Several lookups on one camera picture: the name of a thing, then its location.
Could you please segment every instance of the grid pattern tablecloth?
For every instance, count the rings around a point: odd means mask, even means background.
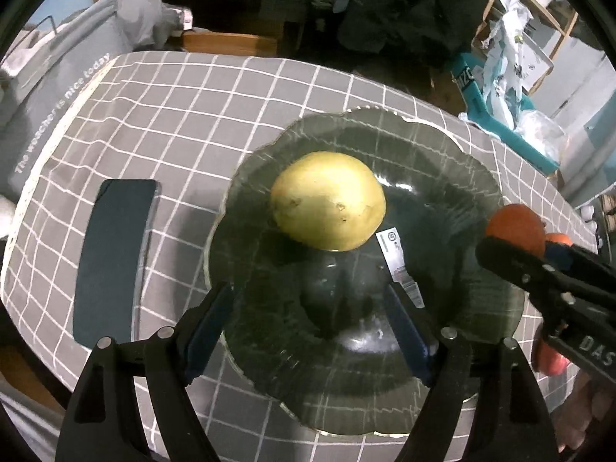
[[[148,338],[198,304],[207,287],[203,245],[238,165],[298,117],[383,106],[445,130],[497,179],[507,202],[524,202],[549,231],[595,248],[594,235],[547,180],[489,135],[383,85],[312,64],[181,52],[124,55],[82,94],[81,107],[31,178],[23,220],[5,259],[2,302],[42,361],[74,388],[88,356],[71,335],[75,279],[85,228],[104,179],[161,183],[139,311]],[[541,319],[527,302],[514,335],[526,356]],[[577,369],[537,375],[550,409]],[[150,445],[165,454],[147,384],[136,379]],[[224,461],[369,462],[393,460],[404,439],[331,437],[292,420],[237,375],[219,345],[188,388],[195,411]],[[465,404],[447,456],[466,444],[473,400]]]

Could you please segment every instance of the human hand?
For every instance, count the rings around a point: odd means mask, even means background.
[[[574,390],[562,405],[554,422],[558,451],[565,447],[580,448],[586,438],[586,430],[593,419],[603,420],[613,404],[613,395],[592,382],[590,375],[578,373]]]

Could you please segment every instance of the white plastic bag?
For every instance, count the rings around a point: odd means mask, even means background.
[[[532,14],[520,0],[500,0],[505,8],[484,41],[494,40],[484,67],[484,101],[495,119],[513,130],[522,101],[522,43]]]
[[[10,233],[10,225],[15,216],[15,205],[0,194],[0,239]]]
[[[560,163],[569,137],[551,118],[538,110],[523,110],[514,130],[544,156]]]

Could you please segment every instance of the wooden shelf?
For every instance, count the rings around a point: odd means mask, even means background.
[[[276,57],[278,42],[274,38],[237,33],[186,32],[182,46],[188,52],[257,57]]]
[[[540,15],[539,19],[543,21],[547,21],[547,23],[552,26],[555,30],[557,30],[560,34],[565,36],[565,30],[561,28],[561,25],[556,20],[556,18],[545,8],[543,5],[540,5],[537,0],[520,0],[523,4],[529,7],[531,13],[534,13],[534,10],[537,10]]]

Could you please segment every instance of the dark jacket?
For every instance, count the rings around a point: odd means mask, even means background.
[[[442,66],[470,43],[487,0],[350,0],[338,30],[347,49],[378,53],[386,43]]]

